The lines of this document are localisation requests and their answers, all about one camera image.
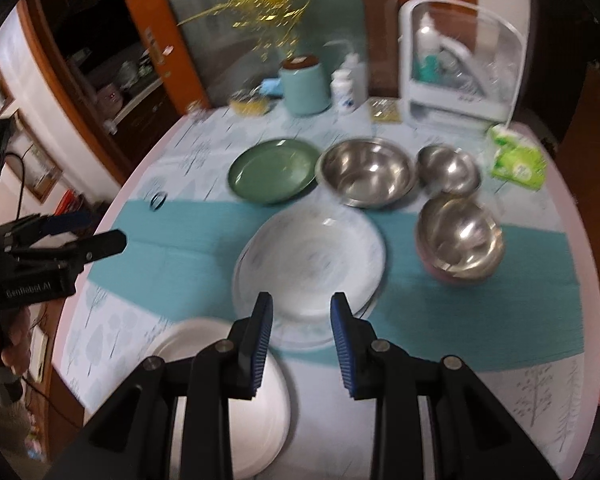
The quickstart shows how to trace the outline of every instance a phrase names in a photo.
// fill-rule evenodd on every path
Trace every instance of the tablecloth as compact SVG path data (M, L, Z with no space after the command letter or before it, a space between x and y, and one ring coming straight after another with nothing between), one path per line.
M329 110L313 118L295 119L279 106L254 120L221 109L202 124L186 124L174 135L162 156L145 171L131 199L145 201L161 190L170 199L232 202L235 198L226 184L226 171L237 155L256 142L300 137L325 149L346 137L371 135L392 140L411 155L425 144L448 142L480 160L484 158L480 135L373 124L364 108L346 118ZM423 193L416 196L404 212L419 210L426 197ZM485 179L480 200L504 223L562 231L560 217L545 189L529 192ZM74 394L93 410L138 364L155 335L169 323L165 317L88 282L75 309L59 372ZM373 403L348 399L337 368L289 356L281 360L281 366L295 400L292 430L285 449L262 475L366 478ZM559 468L578 413L582 354L505 372L485 372L480 377ZM312 386L315 384L320 384L320 389ZM327 413L338 423L325 424Z

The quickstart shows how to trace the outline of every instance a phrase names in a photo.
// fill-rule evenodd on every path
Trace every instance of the stainless steel bowl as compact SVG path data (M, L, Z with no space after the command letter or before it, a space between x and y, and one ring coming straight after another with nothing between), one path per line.
M481 180L473 157L445 144L432 144L420 150L418 175L431 194L467 196L480 187Z
M433 275L453 282L484 280L504 256L502 229L493 215L470 198L448 194L420 211L416 248Z
M383 139L351 139L331 146L318 159L315 176L346 205L368 208L401 199L416 183L411 159Z

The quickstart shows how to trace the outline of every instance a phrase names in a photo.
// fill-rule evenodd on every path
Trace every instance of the blue cloth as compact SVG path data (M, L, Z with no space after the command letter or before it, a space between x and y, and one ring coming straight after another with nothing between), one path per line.
M173 201L154 212L147 202L127 202L114 224L126 233L127 248L94 264L89 279L174 321L233 320L235 262L279 210ZM457 354L476 371L531 366L583 351L579 286L564 234L504 226L507 251L494 276L456 287L422 268L414 249L416 216L369 217L387 246L384 290L369 318L378 336L417 357ZM336 365L334 349L292 356Z
M282 82L280 78L264 78L260 84L260 94L271 97L282 97Z

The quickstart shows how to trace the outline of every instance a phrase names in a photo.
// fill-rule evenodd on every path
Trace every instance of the green plate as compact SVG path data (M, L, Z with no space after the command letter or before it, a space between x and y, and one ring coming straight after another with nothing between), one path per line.
M283 202L311 184L319 156L317 148L302 140L256 144L234 160L228 173L229 187L249 202Z

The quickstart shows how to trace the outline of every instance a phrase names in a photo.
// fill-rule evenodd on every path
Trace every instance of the stacked white plates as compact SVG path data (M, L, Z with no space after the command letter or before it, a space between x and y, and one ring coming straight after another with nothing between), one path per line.
M249 316L258 293L266 291L273 297L273 346L329 346L332 295L344 292L353 313L365 310L385 257L382 237L364 213L309 195L272 216L242 251L232 287L237 315Z
M218 319L196 318L173 325L159 335L147 355L165 361L192 357L211 343L229 335L231 324ZM186 398L178 400L171 444L170 478L179 478L182 429ZM278 455L286 440L290 420L289 394L282 372L268 353L262 385L252 400L229 399L229 426L234 478L257 475Z

